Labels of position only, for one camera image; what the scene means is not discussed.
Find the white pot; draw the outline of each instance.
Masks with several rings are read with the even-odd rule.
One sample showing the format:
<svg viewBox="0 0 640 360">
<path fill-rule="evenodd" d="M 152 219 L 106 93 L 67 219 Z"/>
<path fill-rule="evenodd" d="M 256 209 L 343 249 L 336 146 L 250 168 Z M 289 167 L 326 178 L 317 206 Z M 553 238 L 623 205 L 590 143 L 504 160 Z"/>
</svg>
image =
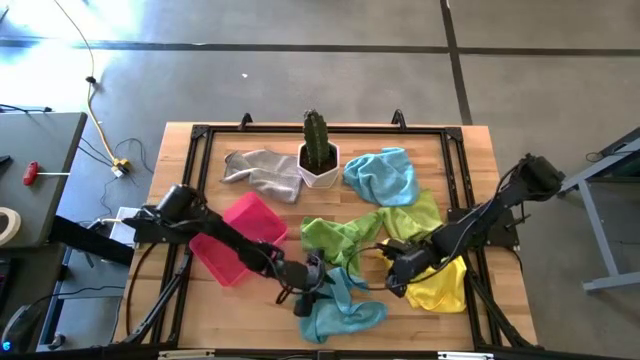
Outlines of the white pot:
<svg viewBox="0 0 640 360">
<path fill-rule="evenodd" d="M 329 145 L 336 150 L 336 167 L 320 175 L 316 175 L 300 166 L 300 152 L 302 151 L 304 144 L 300 144 L 300 146 L 298 146 L 298 172 L 300 172 L 304 182 L 310 188 L 331 187 L 331 185 L 336 181 L 336 178 L 338 178 L 338 173 L 340 172 L 340 147 L 331 141 L 329 141 Z"/>
</svg>

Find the gray cloth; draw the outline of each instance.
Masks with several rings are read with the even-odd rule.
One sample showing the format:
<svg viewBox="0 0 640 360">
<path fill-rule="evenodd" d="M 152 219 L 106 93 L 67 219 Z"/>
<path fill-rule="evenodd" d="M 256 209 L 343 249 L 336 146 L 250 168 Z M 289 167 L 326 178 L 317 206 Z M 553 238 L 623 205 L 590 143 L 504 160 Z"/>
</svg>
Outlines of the gray cloth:
<svg viewBox="0 0 640 360">
<path fill-rule="evenodd" d="M 246 154 L 237 151 L 224 159 L 227 168 L 223 183 L 233 183 L 249 177 L 249 184 L 263 194 L 285 203 L 295 203 L 300 193 L 302 177 L 295 156 L 280 155 L 269 150 Z"/>
</svg>

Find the potted cactus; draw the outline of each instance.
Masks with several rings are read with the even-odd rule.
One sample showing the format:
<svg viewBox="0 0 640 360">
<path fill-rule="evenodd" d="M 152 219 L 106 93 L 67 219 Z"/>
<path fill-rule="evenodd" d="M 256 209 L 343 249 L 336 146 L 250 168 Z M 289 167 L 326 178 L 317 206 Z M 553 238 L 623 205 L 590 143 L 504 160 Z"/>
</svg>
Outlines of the potted cactus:
<svg viewBox="0 0 640 360">
<path fill-rule="evenodd" d="M 340 147 L 329 141 L 327 124 L 315 109 L 304 113 L 304 144 L 298 147 L 298 171 L 311 188 L 330 187 L 340 170 Z"/>
</svg>

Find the blue cloth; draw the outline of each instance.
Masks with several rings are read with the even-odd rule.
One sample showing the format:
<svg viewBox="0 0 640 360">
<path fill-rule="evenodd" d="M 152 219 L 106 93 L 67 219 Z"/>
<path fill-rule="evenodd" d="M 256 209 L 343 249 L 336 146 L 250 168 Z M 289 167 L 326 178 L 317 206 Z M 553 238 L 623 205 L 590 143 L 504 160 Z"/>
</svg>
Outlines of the blue cloth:
<svg viewBox="0 0 640 360">
<path fill-rule="evenodd" d="M 305 340 L 322 344 L 330 335 L 366 330 L 387 317 L 387 305 L 379 301 L 351 302 L 349 290 L 355 285 L 349 281 L 343 268 L 333 268 L 327 274 L 335 284 L 325 283 L 319 291 L 332 298 L 317 300 L 311 316 L 300 319 L 300 334 Z M 351 277 L 356 284 L 366 286 L 366 281 Z"/>
<path fill-rule="evenodd" d="M 416 171 L 403 148 L 357 157 L 345 165 L 342 178 L 361 198 L 381 206 L 413 205 L 420 195 Z"/>
</svg>

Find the gray floor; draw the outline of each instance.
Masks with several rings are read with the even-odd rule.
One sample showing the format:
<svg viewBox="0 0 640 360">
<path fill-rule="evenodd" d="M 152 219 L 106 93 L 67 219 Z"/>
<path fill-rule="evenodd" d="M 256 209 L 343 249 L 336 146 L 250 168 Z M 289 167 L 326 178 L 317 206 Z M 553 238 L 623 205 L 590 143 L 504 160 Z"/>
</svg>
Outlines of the gray floor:
<svg viewBox="0 0 640 360">
<path fill-rule="evenodd" d="M 61 1 L 90 39 L 185 43 L 446 45 L 437 0 Z M 639 48 L 634 0 L 450 0 L 460 46 Z M 16 5 L 0 37 L 77 40 L 55 7 Z M 64 44 L 0 48 L 3 103 L 82 110 L 86 51 Z M 167 121 L 299 121 L 316 107 L 329 121 L 461 124 L 448 55 L 213 51 L 96 51 L 94 106 L 112 143 L 140 138 L 154 164 Z M 489 125 L 501 170 L 526 152 L 567 174 L 638 125 L 639 57 L 461 57 L 474 124 Z M 97 145 L 87 126 L 85 139 Z M 139 164 L 139 149 L 118 153 Z M 107 188 L 112 209 L 145 200 L 151 174 Z M 109 170 L 79 153 L 60 206 L 72 220 L 104 214 Z M 525 282 L 542 345 L 636 358 L 640 288 L 587 296 L 605 274 L 579 197 L 528 207 L 520 227 Z M 638 247 L 620 250 L 638 254 Z"/>
</svg>

